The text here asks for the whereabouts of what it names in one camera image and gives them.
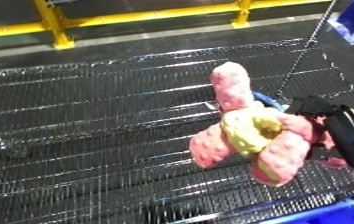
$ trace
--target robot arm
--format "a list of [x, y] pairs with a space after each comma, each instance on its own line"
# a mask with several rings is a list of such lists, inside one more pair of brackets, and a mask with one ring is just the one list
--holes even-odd
[[330, 133], [342, 158], [351, 168], [354, 179], [354, 111], [345, 105], [332, 105], [321, 98], [295, 98], [287, 113], [309, 118], [324, 116], [324, 125]]

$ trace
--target yellow plush center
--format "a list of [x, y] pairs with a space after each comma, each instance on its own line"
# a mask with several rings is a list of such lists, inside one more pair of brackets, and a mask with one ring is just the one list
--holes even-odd
[[228, 141], [243, 156], [251, 157], [264, 149], [282, 131], [275, 109], [251, 107], [223, 115], [221, 127]]

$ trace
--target gray floor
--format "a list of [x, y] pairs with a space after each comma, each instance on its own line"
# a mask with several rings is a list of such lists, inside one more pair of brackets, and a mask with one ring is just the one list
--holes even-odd
[[[67, 17], [76, 18], [168, 8], [183, 8], [229, 2], [232, 1], [80, 0], [73, 4], [62, 5], [62, 10]], [[342, 0], [337, 11], [344, 9], [347, 5], [347, 2], [349, 2], [349, 0]], [[296, 20], [319, 18], [319, 14], [323, 13], [327, 6], [328, 3], [317, 3], [254, 10], [250, 15], [250, 21], [253, 21], [252, 26], [261, 26], [273, 23], [291, 22], [292, 18], [296, 18]], [[235, 16], [235, 13], [221, 13], [217, 15], [193, 16], [161, 21], [96, 26], [84, 29], [71, 29], [68, 30], [68, 34], [73, 39], [77, 40], [77, 47], [86, 47], [114, 42], [147, 39], [151, 37], [228, 30], [231, 29], [230, 20]], [[0, 25], [35, 21], [40, 21], [40, 18], [36, 12], [33, 1], [0, 0]], [[52, 43], [53, 37], [49, 32], [0, 37], [0, 56], [25, 54], [37, 51], [52, 51]]]

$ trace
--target wire rack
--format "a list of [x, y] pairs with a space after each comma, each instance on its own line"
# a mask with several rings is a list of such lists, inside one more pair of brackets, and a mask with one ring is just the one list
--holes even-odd
[[[233, 61], [274, 94], [306, 39], [0, 71], [0, 223], [253, 223], [351, 196], [346, 169], [307, 162], [255, 182], [232, 156], [197, 167], [192, 135], [218, 122], [211, 71]], [[318, 45], [284, 91], [354, 107]]]

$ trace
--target plush toy limb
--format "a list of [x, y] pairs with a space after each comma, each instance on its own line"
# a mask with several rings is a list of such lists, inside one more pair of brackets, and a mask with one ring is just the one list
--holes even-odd
[[296, 133], [284, 131], [260, 152], [252, 164], [252, 175], [265, 184], [284, 185], [303, 166], [309, 150], [308, 141]]
[[218, 66], [213, 70], [210, 79], [222, 112], [246, 108], [253, 104], [250, 78], [241, 65], [227, 62]]
[[196, 134], [189, 143], [196, 164], [203, 168], [215, 166], [236, 151], [228, 142], [220, 123]]

